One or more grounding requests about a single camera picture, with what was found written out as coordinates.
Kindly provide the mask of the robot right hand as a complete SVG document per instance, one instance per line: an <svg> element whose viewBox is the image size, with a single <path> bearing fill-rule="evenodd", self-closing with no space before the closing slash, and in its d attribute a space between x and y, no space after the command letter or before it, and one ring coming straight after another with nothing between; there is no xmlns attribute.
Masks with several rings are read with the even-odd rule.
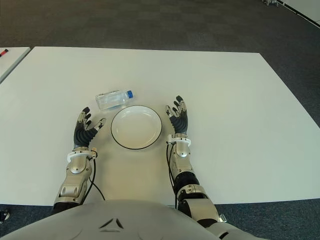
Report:
<svg viewBox="0 0 320 240"><path fill-rule="evenodd" d="M188 112L183 98L178 95L173 102L174 107L165 106L165 113L174 129L175 134L187 135L188 131Z"/></svg>

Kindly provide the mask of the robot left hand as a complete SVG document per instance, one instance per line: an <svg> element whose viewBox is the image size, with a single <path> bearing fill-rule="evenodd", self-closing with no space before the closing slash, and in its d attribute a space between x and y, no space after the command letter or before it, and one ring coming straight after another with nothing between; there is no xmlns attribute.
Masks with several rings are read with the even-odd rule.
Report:
<svg viewBox="0 0 320 240"><path fill-rule="evenodd" d="M88 148L90 142L97 135L100 129L105 125L106 118L100 119L94 126L89 128L92 123L89 118L91 117L90 108L85 107L79 114L73 133L74 149Z"/></svg>

